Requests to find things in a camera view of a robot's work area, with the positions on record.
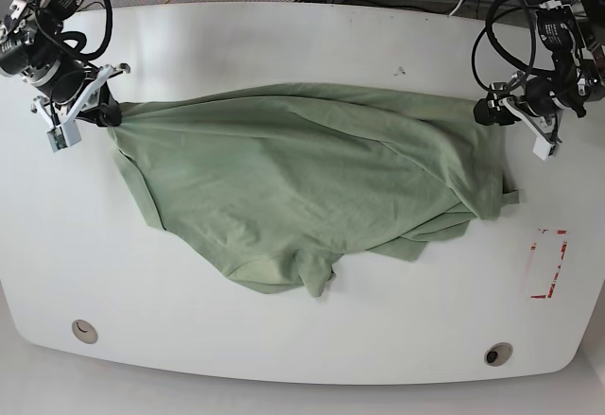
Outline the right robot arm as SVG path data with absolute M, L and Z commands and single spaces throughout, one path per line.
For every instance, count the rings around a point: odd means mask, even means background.
M 84 0 L 13 0 L 1 19 L 1 75 L 20 76 L 41 94 L 31 111 L 50 129 L 72 120 L 101 128 L 122 123 L 119 103 L 107 82 L 130 67 L 94 64 L 109 48 L 113 30 L 111 0 L 102 0 L 105 27 L 99 47 L 87 52 L 87 37 L 66 31 L 64 23 L 75 15 Z

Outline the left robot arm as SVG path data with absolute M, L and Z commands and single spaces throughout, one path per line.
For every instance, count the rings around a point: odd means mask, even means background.
M 515 2 L 526 18 L 529 60 L 509 52 L 495 35 L 496 22 Z M 588 102 L 604 97 L 604 0 L 494 0 L 478 37 L 516 72 L 508 82 L 484 85 L 474 108 L 476 123 L 510 126 L 525 122 L 539 142 L 555 147 L 562 115 L 586 115 Z

